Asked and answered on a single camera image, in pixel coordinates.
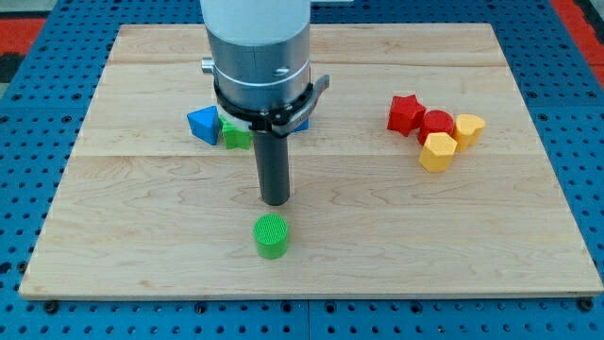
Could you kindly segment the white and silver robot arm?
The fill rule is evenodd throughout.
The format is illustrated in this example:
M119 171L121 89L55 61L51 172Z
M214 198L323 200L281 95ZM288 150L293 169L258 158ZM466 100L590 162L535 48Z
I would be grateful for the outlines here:
M310 0L203 0L214 82L232 106L280 109L310 84Z

